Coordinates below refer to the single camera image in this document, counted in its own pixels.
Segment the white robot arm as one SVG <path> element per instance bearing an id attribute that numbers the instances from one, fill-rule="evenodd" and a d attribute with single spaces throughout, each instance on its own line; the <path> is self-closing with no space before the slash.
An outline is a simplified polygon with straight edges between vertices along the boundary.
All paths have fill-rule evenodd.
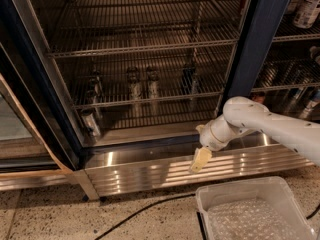
<path id="1" fill-rule="evenodd" d="M 195 154 L 189 170 L 198 173 L 209 162 L 212 153 L 226 147 L 236 138 L 259 131 L 288 149 L 320 165 L 320 125 L 276 113 L 251 99 L 237 96 L 230 98 L 223 107 L 223 114 L 198 125 L 201 148 Z"/>

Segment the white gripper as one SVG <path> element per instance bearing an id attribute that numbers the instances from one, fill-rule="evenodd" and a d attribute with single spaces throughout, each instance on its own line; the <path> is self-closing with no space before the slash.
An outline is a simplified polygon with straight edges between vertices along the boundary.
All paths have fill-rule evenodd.
<path id="1" fill-rule="evenodd" d="M 195 150 L 189 167 L 191 173 L 198 173 L 203 169 L 212 157 L 211 151 L 219 151 L 231 140 L 253 133 L 253 130 L 231 125 L 223 115 L 205 125 L 197 125 L 195 129 L 199 133 L 199 142 L 203 147 Z"/>

